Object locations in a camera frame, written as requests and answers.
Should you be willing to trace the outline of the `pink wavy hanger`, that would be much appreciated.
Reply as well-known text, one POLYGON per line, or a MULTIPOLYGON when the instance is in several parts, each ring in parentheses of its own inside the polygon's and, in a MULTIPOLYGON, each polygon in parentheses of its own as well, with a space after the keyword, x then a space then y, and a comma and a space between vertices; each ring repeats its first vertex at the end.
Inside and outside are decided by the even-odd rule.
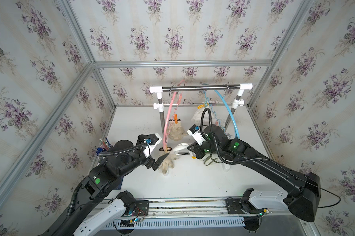
MULTIPOLYGON (((176 94, 177 94, 177 91, 175 91, 173 93, 173 96, 172 96, 172 99, 171 99, 171 102, 170 102, 170 106, 169 106, 169 109, 168 109, 168 112, 167 112, 167 118, 166 118, 166 121, 165 121, 165 127, 164 127, 164 132, 163 132, 163 147, 164 146, 168 146, 167 129, 168 129, 169 120, 170 119, 173 120, 173 116, 171 115, 171 111, 172 111, 172 105, 173 105, 173 101, 175 100, 176 94)), ((178 105, 176 105, 176 108, 174 109, 174 114, 176 114, 177 108, 178 108, 178 105)))

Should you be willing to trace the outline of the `beige knit glove red cuff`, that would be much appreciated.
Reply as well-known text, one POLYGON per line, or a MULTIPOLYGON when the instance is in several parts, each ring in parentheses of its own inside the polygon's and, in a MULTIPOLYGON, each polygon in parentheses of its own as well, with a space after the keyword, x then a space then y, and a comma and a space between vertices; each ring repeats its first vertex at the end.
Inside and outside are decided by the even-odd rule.
POLYGON ((158 168, 164 176, 169 174, 169 171, 175 167, 174 162, 179 159, 177 156, 177 150, 171 150, 168 153, 169 155, 163 160, 162 164, 158 168))

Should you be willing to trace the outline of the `orange clothes peg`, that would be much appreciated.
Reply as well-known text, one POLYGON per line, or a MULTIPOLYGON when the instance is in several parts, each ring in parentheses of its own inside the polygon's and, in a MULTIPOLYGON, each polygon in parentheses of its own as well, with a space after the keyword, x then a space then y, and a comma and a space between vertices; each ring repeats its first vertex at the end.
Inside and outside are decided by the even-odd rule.
POLYGON ((178 117, 177 117, 177 114, 174 114, 173 115, 173 120, 174 122, 177 124, 178 123, 178 117))

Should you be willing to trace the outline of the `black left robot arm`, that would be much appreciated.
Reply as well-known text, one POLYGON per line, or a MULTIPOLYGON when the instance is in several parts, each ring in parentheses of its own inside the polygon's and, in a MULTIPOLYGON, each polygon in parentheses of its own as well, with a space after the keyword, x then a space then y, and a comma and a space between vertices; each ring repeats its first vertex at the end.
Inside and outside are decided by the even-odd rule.
POLYGON ((43 233, 45 236, 93 236, 117 217, 131 215, 136 199, 129 191, 119 193, 103 210, 88 218, 94 208, 116 187, 122 177, 136 168, 145 166, 157 170, 168 153, 153 159, 151 152, 161 141, 156 134, 144 136, 143 142, 134 145, 121 140, 98 156, 102 161, 77 185, 70 204, 58 219, 43 233))

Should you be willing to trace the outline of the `white glove with grey strap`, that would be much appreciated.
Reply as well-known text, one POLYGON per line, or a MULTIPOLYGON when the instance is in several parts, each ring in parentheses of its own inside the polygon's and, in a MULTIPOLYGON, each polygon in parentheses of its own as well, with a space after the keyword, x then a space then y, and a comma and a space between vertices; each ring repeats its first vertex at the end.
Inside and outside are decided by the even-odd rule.
POLYGON ((205 166, 223 163, 223 161, 221 161, 220 158, 218 157, 218 155, 216 155, 216 154, 206 154, 203 157, 202 162, 205 166))

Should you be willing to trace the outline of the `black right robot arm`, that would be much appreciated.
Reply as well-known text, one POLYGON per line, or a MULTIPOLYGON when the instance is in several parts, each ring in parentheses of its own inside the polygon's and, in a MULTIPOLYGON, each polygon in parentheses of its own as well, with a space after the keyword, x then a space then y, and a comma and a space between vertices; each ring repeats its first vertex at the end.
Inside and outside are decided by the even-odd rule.
POLYGON ((212 123, 211 110, 205 108, 200 124, 192 125, 188 135, 194 143, 188 150, 197 158, 216 155, 227 165, 242 165, 269 179, 281 189, 261 192, 248 188, 239 199, 226 200, 229 214, 254 214, 262 217, 272 209, 288 211, 306 222, 314 222, 321 208, 322 191, 320 178, 310 172, 303 174, 285 167, 258 152, 247 142, 229 139, 223 129, 212 123))

